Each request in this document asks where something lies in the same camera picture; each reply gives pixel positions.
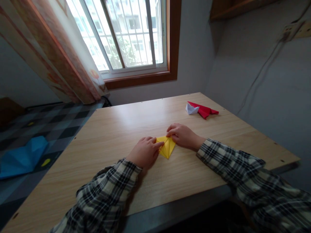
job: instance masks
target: wall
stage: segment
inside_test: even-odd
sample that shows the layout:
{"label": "wall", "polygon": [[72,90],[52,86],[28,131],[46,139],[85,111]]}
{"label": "wall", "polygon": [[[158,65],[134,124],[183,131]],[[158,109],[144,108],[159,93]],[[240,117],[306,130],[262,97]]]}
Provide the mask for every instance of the wall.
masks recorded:
{"label": "wall", "polygon": [[[237,114],[286,24],[308,0],[285,0],[227,21],[205,94]],[[304,18],[311,19],[311,8]],[[302,159],[289,183],[311,192],[311,38],[286,43],[261,74],[238,115]]]}
{"label": "wall", "polygon": [[111,90],[113,105],[205,90],[224,25],[209,25],[211,4],[211,0],[182,1],[177,80]]}
{"label": "wall", "polygon": [[2,37],[0,61],[0,95],[22,107],[59,102],[53,91]]}

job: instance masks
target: tree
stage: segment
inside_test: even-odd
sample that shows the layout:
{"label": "tree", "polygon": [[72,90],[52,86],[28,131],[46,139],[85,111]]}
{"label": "tree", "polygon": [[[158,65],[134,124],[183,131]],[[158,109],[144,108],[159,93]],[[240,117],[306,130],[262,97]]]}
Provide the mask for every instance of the tree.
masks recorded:
{"label": "tree", "polygon": [[[122,39],[121,36],[118,36],[118,42],[120,49],[122,51],[124,63],[127,67],[135,65],[135,54],[133,53],[133,48],[130,42],[126,39]],[[121,69],[122,64],[119,59],[119,55],[114,44],[112,37],[108,37],[108,43],[110,44],[111,52],[107,53],[108,58],[111,62],[111,65],[114,69]]]}

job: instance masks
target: yellow paper scrap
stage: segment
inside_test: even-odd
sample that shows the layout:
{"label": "yellow paper scrap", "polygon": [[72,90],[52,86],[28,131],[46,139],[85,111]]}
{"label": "yellow paper scrap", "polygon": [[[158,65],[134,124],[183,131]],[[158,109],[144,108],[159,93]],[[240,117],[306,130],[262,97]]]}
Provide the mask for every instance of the yellow paper scrap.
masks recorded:
{"label": "yellow paper scrap", "polygon": [[44,163],[41,165],[41,167],[44,167],[45,165],[47,165],[49,162],[51,162],[51,159],[46,159],[44,161]]}
{"label": "yellow paper scrap", "polygon": [[174,143],[172,138],[167,138],[165,136],[156,138],[156,142],[164,142],[164,145],[160,149],[160,155],[163,155],[165,158],[169,159],[176,143]]}

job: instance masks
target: wooden shelf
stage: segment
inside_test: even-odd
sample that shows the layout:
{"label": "wooden shelf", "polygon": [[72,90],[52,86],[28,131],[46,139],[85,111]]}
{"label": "wooden shelf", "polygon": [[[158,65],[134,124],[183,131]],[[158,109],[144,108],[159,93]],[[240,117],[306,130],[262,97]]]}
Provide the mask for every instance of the wooden shelf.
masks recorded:
{"label": "wooden shelf", "polygon": [[230,19],[277,0],[213,0],[210,21]]}

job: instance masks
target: floral curtain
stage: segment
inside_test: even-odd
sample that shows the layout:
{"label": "floral curtain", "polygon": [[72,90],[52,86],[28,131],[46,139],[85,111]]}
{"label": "floral curtain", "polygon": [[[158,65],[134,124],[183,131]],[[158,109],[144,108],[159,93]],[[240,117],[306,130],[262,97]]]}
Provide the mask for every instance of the floral curtain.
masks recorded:
{"label": "floral curtain", "polygon": [[0,36],[60,100],[108,94],[66,0],[0,0]]}

